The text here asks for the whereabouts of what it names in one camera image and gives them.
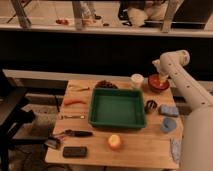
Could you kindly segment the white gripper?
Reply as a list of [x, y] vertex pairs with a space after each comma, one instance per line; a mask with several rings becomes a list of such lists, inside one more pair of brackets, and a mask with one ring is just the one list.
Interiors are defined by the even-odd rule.
[[158, 74], [159, 74], [159, 81], [160, 81], [161, 83], [165, 83], [165, 82], [168, 80], [169, 75], [168, 75], [168, 73], [167, 73], [166, 71], [164, 71], [163, 68], [161, 67], [161, 62], [160, 62], [160, 60], [159, 60], [159, 59], [154, 60], [154, 61], [152, 62], [152, 64], [156, 67], [156, 70], [157, 70], [157, 72], [158, 72]]

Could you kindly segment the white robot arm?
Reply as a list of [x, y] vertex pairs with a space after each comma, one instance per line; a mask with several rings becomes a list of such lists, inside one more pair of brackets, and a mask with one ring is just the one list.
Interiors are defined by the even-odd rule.
[[189, 53], [178, 50], [163, 53], [153, 64], [173, 80], [192, 110], [184, 124], [180, 171], [213, 171], [213, 95], [186, 72], [189, 61]]

